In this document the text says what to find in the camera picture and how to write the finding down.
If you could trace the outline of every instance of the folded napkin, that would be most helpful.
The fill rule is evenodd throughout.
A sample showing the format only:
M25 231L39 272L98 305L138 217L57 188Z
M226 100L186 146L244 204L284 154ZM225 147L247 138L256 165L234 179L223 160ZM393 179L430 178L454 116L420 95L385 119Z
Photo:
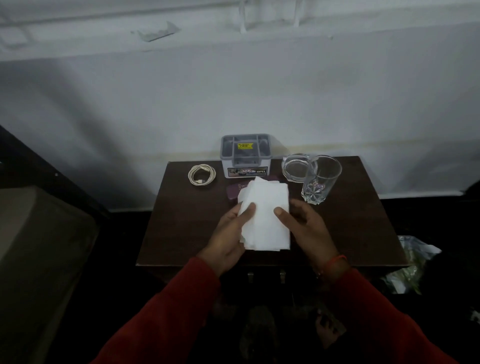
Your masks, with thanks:
M256 204L255 215L242 228L240 240L245 249L290 249L290 231L273 213L277 206L288 212L288 185L279 181L266 181L256 177L242 189L238 197L242 202L240 212L251 202Z

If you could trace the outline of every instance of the hand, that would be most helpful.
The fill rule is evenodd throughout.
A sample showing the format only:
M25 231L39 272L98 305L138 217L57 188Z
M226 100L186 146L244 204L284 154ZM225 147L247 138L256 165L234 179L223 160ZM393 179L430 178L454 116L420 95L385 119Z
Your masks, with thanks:
M312 261L318 272L333 257L339 255L330 233L325 226L322 217L306 202L291 199L292 213L299 215L302 223L299 223L292 215L281 207L273 210L278 219L295 236L298 245Z
M241 204L223 215L207 246L197 254L207 263L217 277L231 269L245 252L245 247L239 242L242 226L255 214L255 204L238 216Z

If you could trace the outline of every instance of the box label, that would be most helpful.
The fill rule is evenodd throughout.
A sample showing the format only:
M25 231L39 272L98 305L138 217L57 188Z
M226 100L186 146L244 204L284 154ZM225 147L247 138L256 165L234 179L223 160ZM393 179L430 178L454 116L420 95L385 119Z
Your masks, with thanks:
M268 167L227 168L229 177L262 177L268 173Z
M238 143L238 149L253 149L253 143Z

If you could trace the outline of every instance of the red sleeve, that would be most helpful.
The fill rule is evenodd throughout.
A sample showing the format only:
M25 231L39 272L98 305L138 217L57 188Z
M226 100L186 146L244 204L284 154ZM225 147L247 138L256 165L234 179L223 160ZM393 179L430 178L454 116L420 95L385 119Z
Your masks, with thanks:
M347 271L333 285L327 303L368 358L383 363L456 363L356 269Z
M112 336L92 364L185 362L219 287L220 281L203 260L190 259Z

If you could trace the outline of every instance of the table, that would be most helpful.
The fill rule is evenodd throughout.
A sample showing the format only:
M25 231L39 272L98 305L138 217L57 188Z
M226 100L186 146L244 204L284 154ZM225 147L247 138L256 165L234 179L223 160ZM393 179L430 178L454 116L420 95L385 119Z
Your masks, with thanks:
M327 199L314 208L324 218L338 250L356 267L404 267L405 254L359 157L338 157L343 171ZM221 161L206 161L217 171L207 186L193 186L187 178L199 162L170 162L156 198L137 265L155 275L175 274L208 242L220 217L236 202L227 198L230 184ZM287 182L281 160L273 159L271 175ZM302 185L287 182L290 197L302 199ZM246 251L238 267L308 267L292 237L291 250Z

